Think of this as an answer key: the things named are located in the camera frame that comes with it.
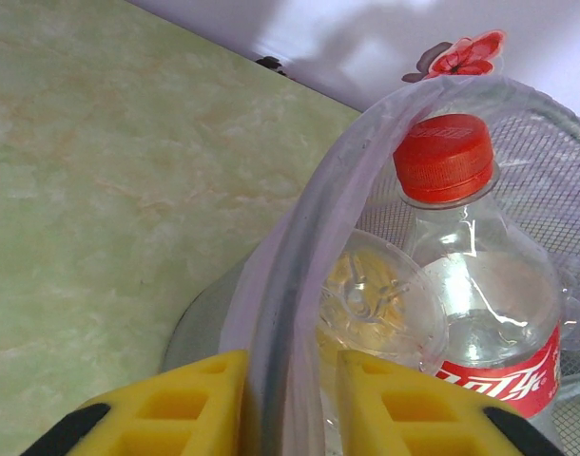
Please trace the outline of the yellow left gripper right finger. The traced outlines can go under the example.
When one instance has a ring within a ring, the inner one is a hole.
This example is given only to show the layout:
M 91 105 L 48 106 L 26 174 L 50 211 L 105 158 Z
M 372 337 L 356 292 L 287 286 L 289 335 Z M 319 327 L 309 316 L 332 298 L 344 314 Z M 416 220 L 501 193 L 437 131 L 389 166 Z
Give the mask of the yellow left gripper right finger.
M 509 405 L 363 351 L 340 351 L 336 388 L 346 455 L 559 455 Z

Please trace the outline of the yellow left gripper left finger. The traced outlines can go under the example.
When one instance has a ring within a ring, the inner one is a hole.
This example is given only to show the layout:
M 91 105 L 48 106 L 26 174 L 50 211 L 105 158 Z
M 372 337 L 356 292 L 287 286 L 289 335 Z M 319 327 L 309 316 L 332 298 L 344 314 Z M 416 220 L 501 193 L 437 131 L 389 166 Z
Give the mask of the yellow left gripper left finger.
M 236 455 L 246 351 L 228 351 L 93 397 L 28 455 Z

